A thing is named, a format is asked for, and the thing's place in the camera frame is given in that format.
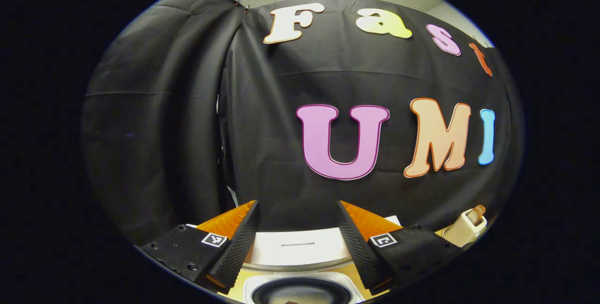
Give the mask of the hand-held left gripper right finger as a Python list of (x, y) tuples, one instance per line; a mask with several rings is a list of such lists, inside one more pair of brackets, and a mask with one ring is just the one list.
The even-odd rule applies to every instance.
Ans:
[(420, 224), (403, 227), (345, 201), (337, 206), (339, 230), (372, 295), (408, 287), (462, 253)]

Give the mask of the white chopstick holder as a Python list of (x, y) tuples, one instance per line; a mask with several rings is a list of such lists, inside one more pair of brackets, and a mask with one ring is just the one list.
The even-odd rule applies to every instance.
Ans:
[(466, 216), (472, 209), (462, 212), (452, 225), (442, 229), (438, 234), (460, 248), (476, 240), (484, 229), (486, 229), (488, 221), (484, 216), (484, 220), (480, 225), (477, 227), (472, 225)]

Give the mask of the black backdrop cloth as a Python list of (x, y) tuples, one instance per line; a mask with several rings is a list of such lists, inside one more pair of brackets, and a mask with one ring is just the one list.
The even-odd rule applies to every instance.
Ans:
[(495, 220), (525, 142), (499, 51), (381, 0), (159, 0), (105, 52), (82, 110), (91, 184), (143, 245), (256, 200), (259, 231)]

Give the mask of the white rice cooker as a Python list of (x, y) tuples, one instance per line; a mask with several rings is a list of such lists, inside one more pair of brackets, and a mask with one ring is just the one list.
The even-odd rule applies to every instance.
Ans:
[(276, 278), (323, 278), (351, 291), (351, 303), (374, 298), (364, 288), (338, 228), (281, 233), (256, 233), (237, 281), (221, 297), (254, 304), (252, 293)]

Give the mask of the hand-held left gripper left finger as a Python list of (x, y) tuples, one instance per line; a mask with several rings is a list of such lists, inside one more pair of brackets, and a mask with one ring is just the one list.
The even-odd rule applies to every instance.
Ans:
[(201, 225), (176, 225), (143, 245), (141, 251), (187, 281), (227, 295), (260, 221), (259, 202), (249, 201)]

